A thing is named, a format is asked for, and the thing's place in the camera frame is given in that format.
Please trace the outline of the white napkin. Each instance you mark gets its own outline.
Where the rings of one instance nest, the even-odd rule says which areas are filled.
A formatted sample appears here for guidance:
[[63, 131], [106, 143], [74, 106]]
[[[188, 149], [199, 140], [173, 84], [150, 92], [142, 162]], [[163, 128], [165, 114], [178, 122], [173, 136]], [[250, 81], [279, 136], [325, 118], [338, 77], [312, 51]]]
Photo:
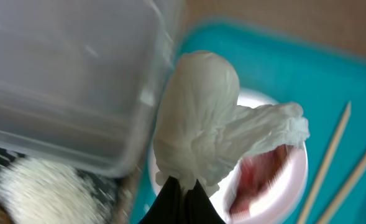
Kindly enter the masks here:
[[309, 138], [299, 104], [250, 108], [238, 105], [239, 92], [239, 77], [222, 56], [196, 51], [180, 57], [155, 125], [158, 185], [173, 177], [184, 192], [200, 183], [212, 196], [241, 158], [284, 144], [301, 147]]

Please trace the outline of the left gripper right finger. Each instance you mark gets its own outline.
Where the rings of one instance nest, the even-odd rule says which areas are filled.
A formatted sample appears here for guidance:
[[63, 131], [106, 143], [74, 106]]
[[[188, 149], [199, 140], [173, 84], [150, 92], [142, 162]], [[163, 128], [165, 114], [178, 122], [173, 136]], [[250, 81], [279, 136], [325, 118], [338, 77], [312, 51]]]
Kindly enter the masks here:
[[225, 224], [198, 180], [184, 197], [183, 211], [187, 224]]

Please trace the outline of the red snack wrapper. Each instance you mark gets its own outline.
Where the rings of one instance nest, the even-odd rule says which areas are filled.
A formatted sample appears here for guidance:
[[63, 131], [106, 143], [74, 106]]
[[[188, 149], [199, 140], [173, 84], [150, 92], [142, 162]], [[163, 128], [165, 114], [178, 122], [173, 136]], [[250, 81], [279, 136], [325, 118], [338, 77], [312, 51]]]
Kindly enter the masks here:
[[294, 151], [295, 147], [284, 144], [272, 151], [241, 159], [226, 204], [226, 212], [232, 219], [250, 214], [250, 204], [273, 185]]

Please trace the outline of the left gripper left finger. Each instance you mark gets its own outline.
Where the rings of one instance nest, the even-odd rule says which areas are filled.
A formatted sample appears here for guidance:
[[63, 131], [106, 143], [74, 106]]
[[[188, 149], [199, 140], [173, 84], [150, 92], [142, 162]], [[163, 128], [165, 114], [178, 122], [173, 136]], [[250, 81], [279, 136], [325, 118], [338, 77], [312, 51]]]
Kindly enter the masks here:
[[178, 224], [180, 222], [181, 189], [174, 177], [169, 177], [149, 211], [139, 224]]

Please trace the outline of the pile of rice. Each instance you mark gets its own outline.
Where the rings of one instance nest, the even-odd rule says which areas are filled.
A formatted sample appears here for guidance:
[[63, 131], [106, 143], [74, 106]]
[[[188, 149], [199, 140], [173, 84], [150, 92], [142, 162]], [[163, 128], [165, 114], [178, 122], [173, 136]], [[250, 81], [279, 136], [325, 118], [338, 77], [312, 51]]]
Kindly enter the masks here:
[[13, 223], [110, 223], [114, 189], [109, 180], [45, 159], [0, 168], [0, 206]]

